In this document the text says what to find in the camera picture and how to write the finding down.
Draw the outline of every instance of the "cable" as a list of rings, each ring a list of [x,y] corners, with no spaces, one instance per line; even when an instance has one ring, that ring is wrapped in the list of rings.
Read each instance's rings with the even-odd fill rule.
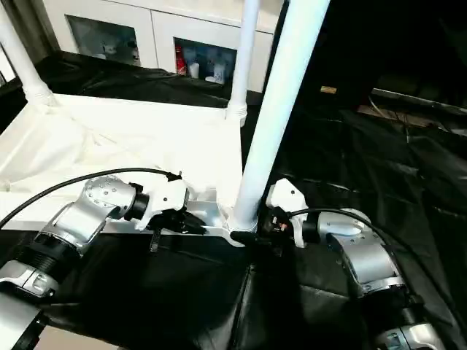
[[[35,201],[39,200],[46,195],[61,189],[62,187],[69,186],[71,184],[75,184],[77,182],[81,182],[84,180],[93,179],[98,176],[110,175],[110,174],[117,174],[117,173],[153,173],[153,174],[160,174],[165,175],[171,179],[181,179],[180,175],[175,175],[173,173],[169,173],[168,171],[158,170],[158,169],[151,169],[151,168],[119,168],[119,169],[111,169],[105,171],[99,171],[97,173],[92,173],[88,175],[83,175],[79,177],[75,177],[74,179],[67,180],[65,182],[61,182],[60,184],[56,184],[55,186],[49,187],[46,190],[36,194],[34,197],[29,198],[26,202],[18,206],[12,212],[10,212],[6,217],[0,220],[0,230],[20,211],[24,210],[28,206],[30,206]]]
[[[397,119],[397,121],[400,122],[400,123],[402,123],[402,120],[399,119],[399,116],[398,116],[397,112],[395,112],[395,111],[392,111],[392,112],[394,113],[395,118]]]
[[[458,311],[455,309],[453,302],[451,301],[451,298],[449,295],[441,288],[439,283],[435,280],[433,275],[431,274],[430,270],[426,267],[425,263],[420,259],[418,254],[406,243],[401,237],[397,236],[395,233],[390,232],[387,229],[381,229],[380,226],[372,224],[368,220],[365,220],[364,218],[360,217],[359,215],[352,213],[350,211],[342,210],[342,209],[334,209],[334,208],[308,208],[308,209],[302,209],[298,211],[292,211],[288,213],[289,217],[294,217],[295,215],[301,215],[301,214],[309,214],[309,213],[321,213],[323,211],[327,211],[330,213],[336,213],[336,214],[342,214],[347,217],[351,217],[353,219],[356,219],[360,222],[362,222],[364,225],[368,226],[371,228],[374,232],[378,233],[381,236],[381,239],[384,241],[385,244],[387,244],[384,236],[391,237],[394,241],[396,241],[398,244],[400,244],[415,260],[415,262],[419,265],[419,267],[422,269],[423,273],[426,275],[428,280],[430,280],[430,283],[433,285],[434,289],[438,293],[439,297],[443,300],[443,302],[446,304],[447,308],[451,312],[452,316],[454,317],[455,321],[458,323],[459,328],[463,334],[464,339],[467,340],[467,327],[465,322],[463,321],[462,316],[458,313]]]
[[[7,80],[5,79],[5,76],[3,73],[0,71],[0,86],[3,86],[7,83]]]

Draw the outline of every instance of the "black plastic sheet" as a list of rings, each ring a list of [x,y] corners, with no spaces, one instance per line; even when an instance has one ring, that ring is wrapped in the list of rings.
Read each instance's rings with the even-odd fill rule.
[[[229,88],[78,55],[39,65],[56,93],[226,106]],[[0,125],[24,105],[0,89]],[[258,106],[242,129],[243,158]],[[408,242],[467,315],[467,141],[434,128],[296,106],[270,182],[286,176],[310,206],[353,207]],[[34,233],[3,230],[0,257]],[[220,238],[101,235],[46,306],[55,326],[129,349],[367,349],[339,257],[324,246],[281,258]],[[459,328],[414,260],[395,251],[448,349]]]

